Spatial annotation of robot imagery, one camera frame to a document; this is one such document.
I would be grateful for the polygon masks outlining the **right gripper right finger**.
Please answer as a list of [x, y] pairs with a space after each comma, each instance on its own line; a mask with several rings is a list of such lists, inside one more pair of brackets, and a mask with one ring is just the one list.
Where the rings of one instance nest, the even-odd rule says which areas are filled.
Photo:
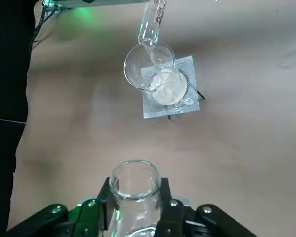
[[161, 179], [160, 197], [156, 237], [256, 237], [216, 205], [204, 204], [194, 210], [172, 198], [167, 178]]

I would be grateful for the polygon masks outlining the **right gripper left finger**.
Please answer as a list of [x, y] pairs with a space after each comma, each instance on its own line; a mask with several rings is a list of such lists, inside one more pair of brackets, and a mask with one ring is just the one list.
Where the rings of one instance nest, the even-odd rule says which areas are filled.
[[51, 204], [6, 232], [7, 237], [102, 237], [109, 229], [114, 202], [106, 178], [97, 197], [68, 210]]

